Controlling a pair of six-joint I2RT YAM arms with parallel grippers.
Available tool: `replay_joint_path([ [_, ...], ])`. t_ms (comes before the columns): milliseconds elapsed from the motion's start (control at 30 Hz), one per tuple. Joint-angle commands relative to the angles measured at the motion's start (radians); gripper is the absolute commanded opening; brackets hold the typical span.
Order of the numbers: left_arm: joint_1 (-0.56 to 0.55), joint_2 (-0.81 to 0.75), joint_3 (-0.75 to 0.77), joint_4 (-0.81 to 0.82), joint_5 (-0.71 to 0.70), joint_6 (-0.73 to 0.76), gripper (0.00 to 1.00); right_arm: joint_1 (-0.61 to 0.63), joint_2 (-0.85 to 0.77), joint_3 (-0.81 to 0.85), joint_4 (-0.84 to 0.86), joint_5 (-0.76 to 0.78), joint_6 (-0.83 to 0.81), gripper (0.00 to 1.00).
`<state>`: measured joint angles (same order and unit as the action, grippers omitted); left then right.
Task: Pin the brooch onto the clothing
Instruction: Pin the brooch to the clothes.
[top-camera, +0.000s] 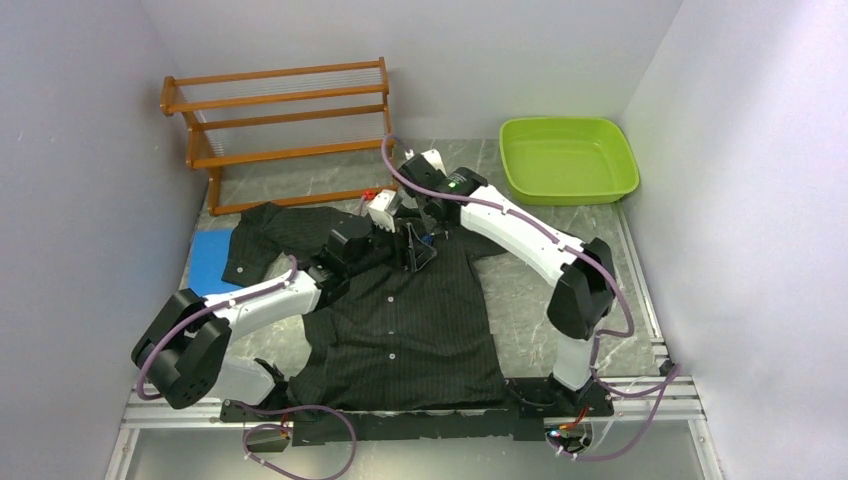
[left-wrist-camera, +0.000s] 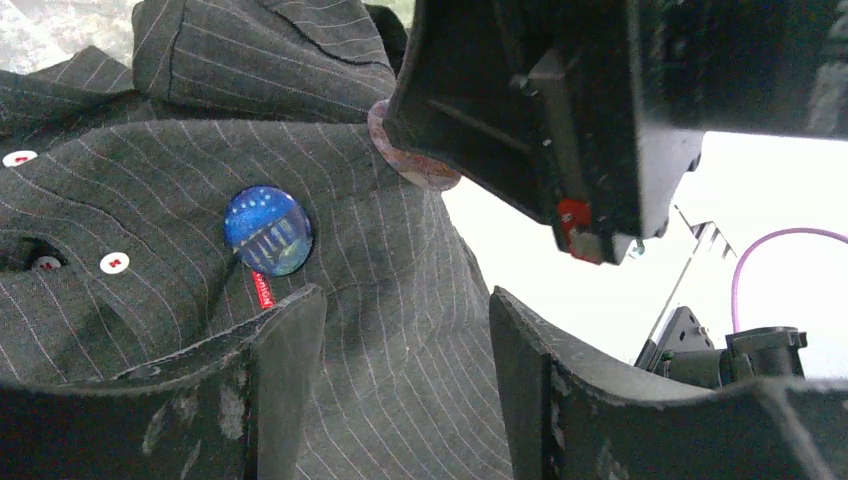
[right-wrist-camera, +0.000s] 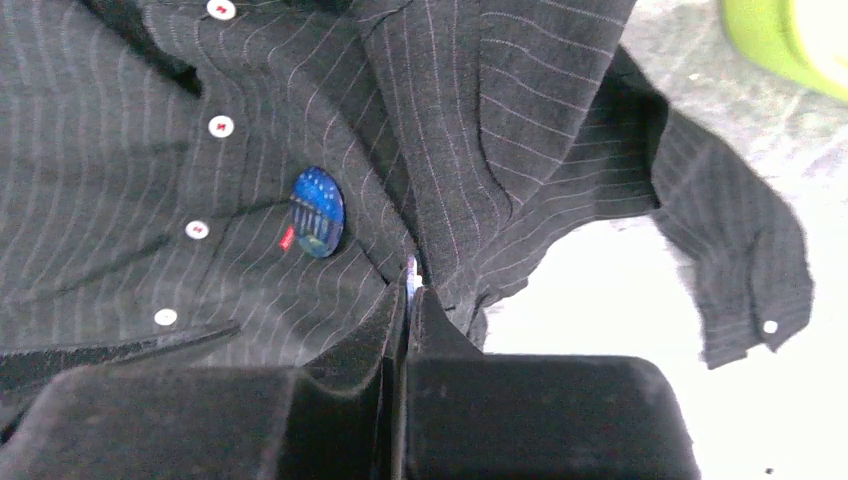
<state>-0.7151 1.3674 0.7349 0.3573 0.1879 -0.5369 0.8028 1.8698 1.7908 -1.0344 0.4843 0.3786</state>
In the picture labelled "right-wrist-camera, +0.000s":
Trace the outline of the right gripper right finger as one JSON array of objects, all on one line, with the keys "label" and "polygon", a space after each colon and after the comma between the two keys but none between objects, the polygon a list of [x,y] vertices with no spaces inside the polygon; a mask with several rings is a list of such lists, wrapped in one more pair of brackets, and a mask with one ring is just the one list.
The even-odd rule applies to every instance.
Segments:
[{"label": "right gripper right finger", "polygon": [[420,288],[409,316],[406,479],[697,479],[676,395],[632,356],[485,354]]}]

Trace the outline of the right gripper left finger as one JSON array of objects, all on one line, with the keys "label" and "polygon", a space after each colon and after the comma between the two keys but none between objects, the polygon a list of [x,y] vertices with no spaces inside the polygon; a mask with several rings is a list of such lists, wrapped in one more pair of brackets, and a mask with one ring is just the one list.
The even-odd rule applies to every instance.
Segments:
[{"label": "right gripper left finger", "polygon": [[406,292],[301,366],[200,367],[232,322],[1,394],[5,479],[389,479]]}]

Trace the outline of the white round badge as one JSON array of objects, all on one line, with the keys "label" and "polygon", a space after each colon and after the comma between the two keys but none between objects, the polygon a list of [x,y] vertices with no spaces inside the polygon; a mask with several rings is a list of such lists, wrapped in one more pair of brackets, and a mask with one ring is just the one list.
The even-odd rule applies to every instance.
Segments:
[{"label": "white round badge", "polygon": [[296,178],[292,195],[294,238],[315,258],[327,258],[337,250],[345,227],[344,198],[334,178],[312,166]]}]

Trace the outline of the black pinstriped shirt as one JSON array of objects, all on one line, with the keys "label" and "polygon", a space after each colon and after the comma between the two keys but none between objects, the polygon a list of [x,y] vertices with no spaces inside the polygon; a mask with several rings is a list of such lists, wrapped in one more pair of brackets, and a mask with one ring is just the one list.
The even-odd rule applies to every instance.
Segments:
[{"label": "black pinstriped shirt", "polygon": [[[650,214],[696,265],[702,357],[811,317],[802,229],[620,39],[630,1],[5,1],[1,394],[232,322],[211,365],[303,364],[414,255],[473,345],[593,221]],[[294,238],[308,167],[333,255]]]}]

